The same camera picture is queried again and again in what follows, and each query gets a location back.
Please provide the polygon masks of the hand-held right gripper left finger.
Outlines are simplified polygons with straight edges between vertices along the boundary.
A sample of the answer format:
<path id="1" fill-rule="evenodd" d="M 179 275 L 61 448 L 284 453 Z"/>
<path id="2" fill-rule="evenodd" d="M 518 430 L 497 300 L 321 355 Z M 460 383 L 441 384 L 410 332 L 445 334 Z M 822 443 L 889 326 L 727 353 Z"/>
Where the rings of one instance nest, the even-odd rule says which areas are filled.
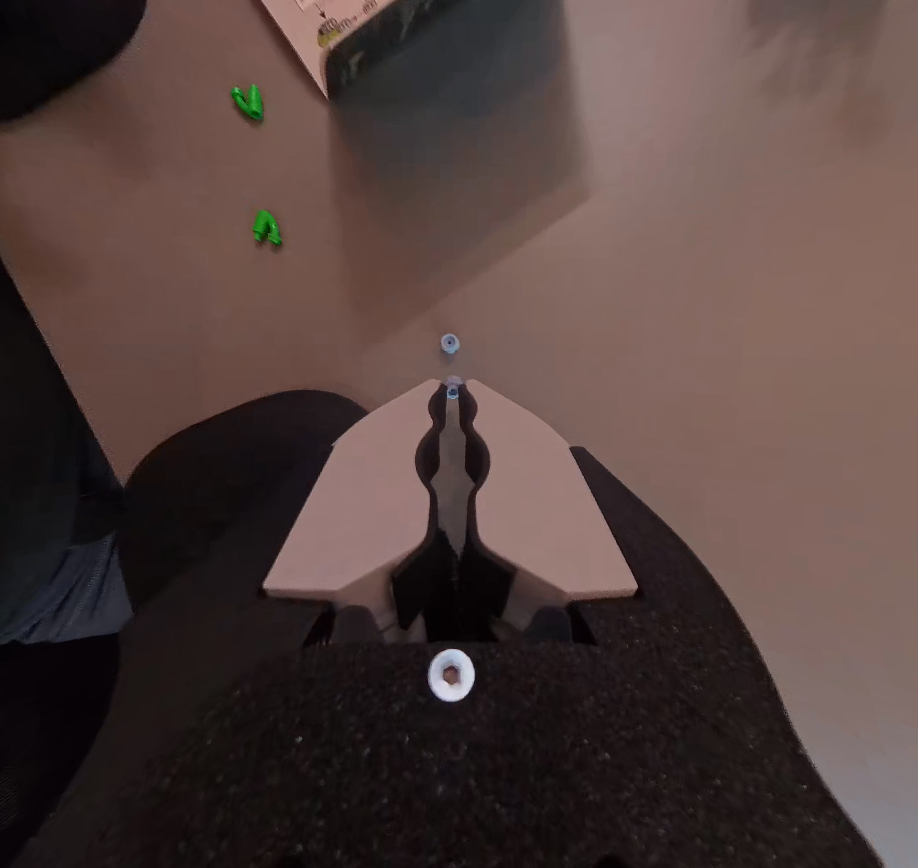
<path id="1" fill-rule="evenodd" d="M 270 598 L 364 607 L 382 632 L 397 622 L 392 575 L 419 550 L 435 501 L 417 457 L 435 432 L 429 379 L 340 435 L 262 583 Z"/>

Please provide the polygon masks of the lego instruction booklet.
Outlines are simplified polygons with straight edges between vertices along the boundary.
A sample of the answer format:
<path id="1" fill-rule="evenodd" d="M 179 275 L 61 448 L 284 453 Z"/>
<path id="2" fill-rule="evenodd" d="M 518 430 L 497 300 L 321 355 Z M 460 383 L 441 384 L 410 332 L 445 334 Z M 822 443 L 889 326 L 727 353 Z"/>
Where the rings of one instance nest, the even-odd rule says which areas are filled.
<path id="1" fill-rule="evenodd" d="M 561 0 L 256 1 L 327 102 L 464 6 L 465 58 L 521 59 L 511 71 L 539 74 L 564 56 Z"/>

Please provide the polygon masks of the black rounded pad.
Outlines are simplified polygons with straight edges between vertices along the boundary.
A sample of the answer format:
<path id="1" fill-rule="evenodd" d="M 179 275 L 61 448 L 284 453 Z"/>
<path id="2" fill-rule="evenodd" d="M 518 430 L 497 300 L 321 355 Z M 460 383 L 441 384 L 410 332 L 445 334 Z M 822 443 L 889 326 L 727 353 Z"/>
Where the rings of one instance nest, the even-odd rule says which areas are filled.
<path id="1" fill-rule="evenodd" d="M 1 0 L 1 121 L 46 105 L 115 59 L 148 0 Z"/>

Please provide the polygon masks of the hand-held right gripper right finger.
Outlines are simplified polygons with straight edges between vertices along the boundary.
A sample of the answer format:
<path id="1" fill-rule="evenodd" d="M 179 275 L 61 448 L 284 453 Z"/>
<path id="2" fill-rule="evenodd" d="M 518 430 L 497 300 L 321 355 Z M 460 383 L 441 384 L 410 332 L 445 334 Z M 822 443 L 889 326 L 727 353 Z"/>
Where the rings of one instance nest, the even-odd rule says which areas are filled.
<path id="1" fill-rule="evenodd" d="M 473 379 L 460 386 L 460 425 L 473 484 L 460 598 L 473 616 L 523 632 L 546 608 L 637 595 L 637 580 L 561 435 Z"/>

